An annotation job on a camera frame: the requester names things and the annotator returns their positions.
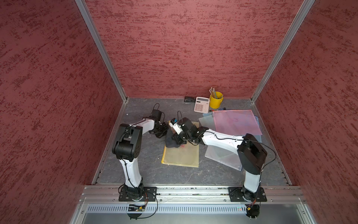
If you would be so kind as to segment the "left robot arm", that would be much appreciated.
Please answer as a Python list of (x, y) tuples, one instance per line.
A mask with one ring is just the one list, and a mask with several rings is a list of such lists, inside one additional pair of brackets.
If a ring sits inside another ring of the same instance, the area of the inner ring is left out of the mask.
[(145, 133), (161, 138), (167, 134), (168, 125), (157, 119), (143, 118), (134, 124), (121, 124), (118, 128), (112, 153), (122, 164), (125, 183), (123, 189), (134, 201), (144, 197), (143, 178), (139, 172), (138, 156), (141, 151), (142, 136)]

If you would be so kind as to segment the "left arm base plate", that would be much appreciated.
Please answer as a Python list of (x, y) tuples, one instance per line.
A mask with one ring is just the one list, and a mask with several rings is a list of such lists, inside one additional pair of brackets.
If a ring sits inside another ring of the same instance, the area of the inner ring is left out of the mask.
[(131, 188), (124, 186), (119, 193), (120, 202), (155, 202), (157, 187)]

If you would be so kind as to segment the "pink mesh document bag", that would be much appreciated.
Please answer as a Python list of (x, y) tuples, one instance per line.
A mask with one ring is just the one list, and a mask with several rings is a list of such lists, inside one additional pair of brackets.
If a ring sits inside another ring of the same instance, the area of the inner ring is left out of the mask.
[(244, 136), (254, 135), (257, 127), (251, 110), (221, 110), (213, 112), (216, 131), (219, 133)]

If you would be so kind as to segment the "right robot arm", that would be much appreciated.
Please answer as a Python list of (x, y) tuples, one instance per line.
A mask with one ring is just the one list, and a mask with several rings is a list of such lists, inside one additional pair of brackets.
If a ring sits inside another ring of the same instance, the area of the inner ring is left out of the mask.
[(189, 142), (193, 145), (214, 146), (238, 156), (245, 171), (241, 197), (247, 202), (252, 202), (259, 197), (261, 174), (266, 166), (268, 155), (265, 150), (267, 145), (260, 143), (248, 133), (244, 136), (231, 136), (207, 127), (197, 127), (188, 118), (174, 118), (169, 122), (169, 126), (175, 131), (172, 141), (177, 145)]

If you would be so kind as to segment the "yellow mesh document bag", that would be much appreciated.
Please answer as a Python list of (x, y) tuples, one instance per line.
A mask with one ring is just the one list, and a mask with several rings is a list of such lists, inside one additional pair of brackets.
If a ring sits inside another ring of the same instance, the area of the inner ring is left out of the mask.
[(165, 144), (161, 163), (166, 165), (198, 168), (199, 145), (194, 146), (187, 143), (181, 145), (179, 148), (167, 148)]

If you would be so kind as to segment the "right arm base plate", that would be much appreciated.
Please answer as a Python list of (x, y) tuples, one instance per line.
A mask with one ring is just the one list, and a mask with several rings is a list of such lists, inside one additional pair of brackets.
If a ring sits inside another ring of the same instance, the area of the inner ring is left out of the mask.
[(256, 193), (253, 193), (243, 187), (229, 187), (229, 197), (231, 202), (244, 202), (252, 203), (256, 202), (267, 202), (267, 197), (262, 187), (259, 187)]

